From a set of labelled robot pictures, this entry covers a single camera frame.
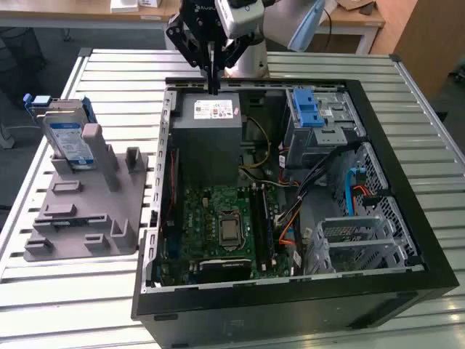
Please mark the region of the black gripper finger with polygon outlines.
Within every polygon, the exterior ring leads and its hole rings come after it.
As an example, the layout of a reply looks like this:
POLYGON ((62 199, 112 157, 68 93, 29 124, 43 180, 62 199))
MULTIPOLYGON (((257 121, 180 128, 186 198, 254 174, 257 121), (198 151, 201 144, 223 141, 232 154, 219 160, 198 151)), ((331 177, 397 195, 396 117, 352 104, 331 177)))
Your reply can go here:
POLYGON ((215 78, 212 74, 209 44, 206 41, 197 40, 190 31, 185 31, 184 26, 185 22, 178 13, 170 19, 165 34, 192 67, 199 67, 203 71, 208 82, 208 92, 214 95, 215 78))
POLYGON ((214 94, 219 91, 219 80, 225 68, 231 68, 237 63, 246 49, 253 43, 255 34, 250 33, 234 39, 231 44, 226 44, 225 40, 214 43, 214 94))

